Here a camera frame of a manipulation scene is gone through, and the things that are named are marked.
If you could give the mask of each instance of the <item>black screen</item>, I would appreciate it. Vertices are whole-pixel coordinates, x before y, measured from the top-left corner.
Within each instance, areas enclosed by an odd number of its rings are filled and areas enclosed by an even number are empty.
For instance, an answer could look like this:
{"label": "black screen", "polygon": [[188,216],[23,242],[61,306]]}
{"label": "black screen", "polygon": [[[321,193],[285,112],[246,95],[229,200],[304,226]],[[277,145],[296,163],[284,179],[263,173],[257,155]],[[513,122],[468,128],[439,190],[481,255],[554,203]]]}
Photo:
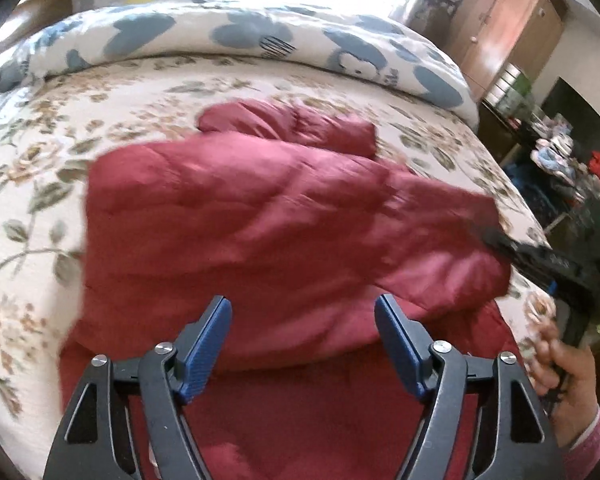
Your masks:
{"label": "black screen", "polygon": [[559,78],[542,103],[542,110],[552,119],[562,114],[573,130],[571,137],[583,150],[600,152],[600,116],[568,83]]}

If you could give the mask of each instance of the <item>puffer jacket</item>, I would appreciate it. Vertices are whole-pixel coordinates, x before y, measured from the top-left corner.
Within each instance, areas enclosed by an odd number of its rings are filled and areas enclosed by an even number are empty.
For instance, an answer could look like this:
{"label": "puffer jacket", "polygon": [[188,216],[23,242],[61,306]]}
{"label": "puffer jacket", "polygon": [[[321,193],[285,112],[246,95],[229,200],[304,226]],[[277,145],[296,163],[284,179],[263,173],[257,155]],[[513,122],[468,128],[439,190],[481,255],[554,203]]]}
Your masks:
{"label": "puffer jacket", "polygon": [[[498,225],[493,200],[376,160],[375,128],[357,118],[248,101],[213,106],[198,126],[91,168],[65,401],[94,354],[141,356],[222,294],[232,327],[185,409],[214,478],[393,478],[422,407],[379,343],[374,301],[393,294],[463,352],[517,353],[493,301],[510,266],[471,228]],[[462,477],[475,407],[467,396],[447,478]]]}

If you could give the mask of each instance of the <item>metal screw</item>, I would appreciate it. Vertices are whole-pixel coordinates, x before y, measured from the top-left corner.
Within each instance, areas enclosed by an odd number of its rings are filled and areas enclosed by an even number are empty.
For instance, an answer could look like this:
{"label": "metal screw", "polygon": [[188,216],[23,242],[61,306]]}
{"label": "metal screw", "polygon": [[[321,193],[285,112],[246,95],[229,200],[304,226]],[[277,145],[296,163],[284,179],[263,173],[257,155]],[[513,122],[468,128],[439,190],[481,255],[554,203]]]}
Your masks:
{"label": "metal screw", "polygon": [[500,354],[500,359],[503,363],[506,363],[508,365],[514,365],[518,361],[518,359],[516,359],[516,356],[511,352],[503,352],[502,354]]}
{"label": "metal screw", "polygon": [[452,348],[453,347],[451,346],[451,343],[448,343],[447,341],[433,342],[433,349],[441,354],[448,354],[449,352],[451,352]]}
{"label": "metal screw", "polygon": [[91,364],[95,367],[104,366],[107,364],[107,356],[104,354],[98,354],[91,360]]}
{"label": "metal screw", "polygon": [[173,350],[173,344],[169,343],[168,341],[158,343],[155,346],[155,353],[157,353],[158,355],[168,354],[169,352],[171,352],[171,350]]}

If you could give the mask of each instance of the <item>pink cuff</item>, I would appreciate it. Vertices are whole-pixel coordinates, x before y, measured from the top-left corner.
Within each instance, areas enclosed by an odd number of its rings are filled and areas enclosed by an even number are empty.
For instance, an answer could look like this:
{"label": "pink cuff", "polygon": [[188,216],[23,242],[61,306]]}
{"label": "pink cuff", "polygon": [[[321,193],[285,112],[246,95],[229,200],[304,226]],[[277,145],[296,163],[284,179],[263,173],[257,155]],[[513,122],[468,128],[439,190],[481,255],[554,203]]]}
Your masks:
{"label": "pink cuff", "polygon": [[590,434],[563,454],[568,480],[585,480],[600,460],[600,416]]}

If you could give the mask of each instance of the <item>floral bedsheet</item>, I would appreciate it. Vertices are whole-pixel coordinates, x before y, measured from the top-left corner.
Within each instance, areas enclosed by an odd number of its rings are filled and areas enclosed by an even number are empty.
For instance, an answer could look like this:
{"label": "floral bedsheet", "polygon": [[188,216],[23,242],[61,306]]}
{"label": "floral bedsheet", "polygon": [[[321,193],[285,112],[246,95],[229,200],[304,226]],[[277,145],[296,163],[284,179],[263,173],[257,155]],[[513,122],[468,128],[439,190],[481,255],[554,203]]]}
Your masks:
{"label": "floral bedsheet", "polygon": [[[196,54],[97,66],[12,96],[16,114],[0,120],[0,441],[30,478],[42,477],[61,415],[56,360],[80,310],[90,164],[124,144],[195,135],[204,108],[234,98],[359,114],[377,126],[381,156],[490,194],[509,234],[544,242],[522,197],[462,120],[371,82]],[[530,328],[552,303],[518,275],[498,303],[528,351]]]}

